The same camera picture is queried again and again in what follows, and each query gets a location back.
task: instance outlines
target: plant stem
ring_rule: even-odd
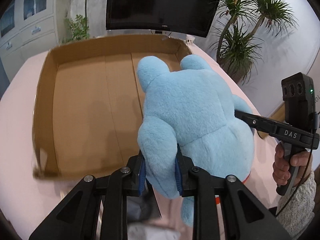
[[[87,18],[87,1],[84,0],[84,17],[85,17],[85,31],[87,32],[88,18]]]
[[[261,14],[260,17],[258,18],[258,21],[257,21],[255,27],[253,28],[253,30],[252,30],[249,34],[247,34],[247,35],[244,37],[245,39],[250,38],[250,37],[252,37],[253,35],[255,35],[255,33],[257,32],[258,28],[259,28],[260,25],[263,23],[264,18],[265,18],[264,14]]]
[[[231,24],[236,20],[236,15],[233,15],[233,17],[231,17],[226,26],[223,28],[222,32],[221,32],[221,35],[220,35],[220,38],[219,38],[219,42],[218,42],[218,47],[217,47],[217,63],[218,64],[221,64],[222,63],[222,60],[221,60],[221,57],[220,57],[220,50],[221,50],[221,46],[222,46],[222,41],[223,41],[223,38],[224,36],[226,35],[227,33],[227,30],[229,29],[229,27],[231,26]]]

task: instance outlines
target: plush toy body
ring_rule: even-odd
[[[143,91],[144,119],[138,144],[146,160],[147,179],[167,198],[179,196],[175,181],[177,143],[183,155],[211,175],[234,174],[244,180],[253,160],[253,136],[234,110],[251,112],[244,100],[199,56],[181,61],[170,73],[157,57],[138,65]],[[192,225],[193,198],[184,198],[182,220]]]

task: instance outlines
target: cardboard box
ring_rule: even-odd
[[[52,49],[35,100],[33,145],[38,179],[79,179],[111,174],[137,155],[144,93],[136,70],[157,56],[171,71],[191,54],[163,35],[91,39]]]

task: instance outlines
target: drawer handle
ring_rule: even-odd
[[[35,26],[34,30],[32,30],[32,35],[40,32],[40,31],[41,31],[41,27],[40,26],[39,27]]]
[[[9,49],[11,49],[12,48],[12,43],[11,42],[8,42],[8,44],[7,44],[7,47],[5,48],[6,50],[9,50]]]

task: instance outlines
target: blue plush toy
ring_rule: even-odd
[[[199,56],[181,61],[181,71],[170,72],[157,57],[138,64],[144,118],[138,144],[146,160],[147,179],[167,198],[179,196],[175,181],[177,143],[183,155],[211,175],[234,174],[243,181],[253,160],[253,135],[234,110],[251,113],[244,100]],[[181,218],[193,224],[193,197],[184,198]]]

